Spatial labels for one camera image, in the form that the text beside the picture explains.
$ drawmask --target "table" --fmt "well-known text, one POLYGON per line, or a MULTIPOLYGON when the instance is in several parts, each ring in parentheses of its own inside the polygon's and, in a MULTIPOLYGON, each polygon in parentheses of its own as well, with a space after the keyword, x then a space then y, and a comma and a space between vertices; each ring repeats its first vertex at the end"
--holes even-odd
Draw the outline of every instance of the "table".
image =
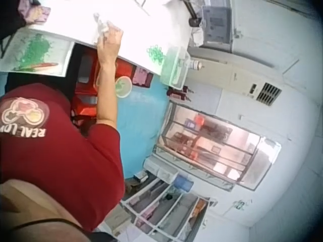
POLYGON ((147 0, 146 11, 151 13, 150 16, 134 0, 40 2, 50 7, 51 13, 45 24, 31 25, 30 29, 94 47, 97 25, 93 14, 98 12, 102 19, 110 20, 124 30, 119 57, 157 75, 160 75, 162 67, 150 59, 147 49, 157 45, 166 54, 171 45, 188 46, 190 14, 179 0, 165 6, 157 5, 157 0, 147 0))

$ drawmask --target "red t-shirt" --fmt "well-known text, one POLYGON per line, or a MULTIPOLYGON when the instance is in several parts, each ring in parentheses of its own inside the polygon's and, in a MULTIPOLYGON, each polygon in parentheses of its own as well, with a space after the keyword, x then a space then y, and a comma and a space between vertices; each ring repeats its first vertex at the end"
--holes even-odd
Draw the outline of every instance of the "red t-shirt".
POLYGON ((42 189, 92 231, 124 195, 120 136, 93 125, 83 137, 70 104, 42 84, 12 90, 0 101, 1 179, 42 189))

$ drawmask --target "blue container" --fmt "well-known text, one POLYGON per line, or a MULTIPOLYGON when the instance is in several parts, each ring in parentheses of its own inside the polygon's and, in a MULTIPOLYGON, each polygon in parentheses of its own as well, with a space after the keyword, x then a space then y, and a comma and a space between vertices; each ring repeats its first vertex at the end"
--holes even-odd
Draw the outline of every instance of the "blue container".
POLYGON ((194 182, 188 180, 187 178, 183 177, 182 175, 178 175, 174 181, 174 187, 178 189, 182 189, 187 193, 192 189, 194 182))

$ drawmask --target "shelf unit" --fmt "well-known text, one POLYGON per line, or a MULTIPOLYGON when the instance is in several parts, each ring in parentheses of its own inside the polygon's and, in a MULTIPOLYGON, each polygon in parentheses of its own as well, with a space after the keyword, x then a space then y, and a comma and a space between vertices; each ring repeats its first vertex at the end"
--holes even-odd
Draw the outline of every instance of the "shelf unit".
POLYGON ((205 219, 208 199, 185 193, 151 173, 148 175, 149 184, 131 196, 126 194, 120 202, 132 215, 132 223, 157 242, 193 242, 205 219), (204 206, 198 207, 199 201, 204 206), (145 206, 142 210, 136 209, 142 207, 140 203, 145 206))

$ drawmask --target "small bowl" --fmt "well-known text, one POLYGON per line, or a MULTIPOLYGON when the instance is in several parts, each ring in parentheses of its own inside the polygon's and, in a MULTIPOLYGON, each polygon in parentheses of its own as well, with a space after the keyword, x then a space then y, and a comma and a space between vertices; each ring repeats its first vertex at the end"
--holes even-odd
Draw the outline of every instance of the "small bowl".
POLYGON ((123 76, 116 80, 116 94, 119 98, 127 97, 132 90, 132 81, 129 77, 123 76))

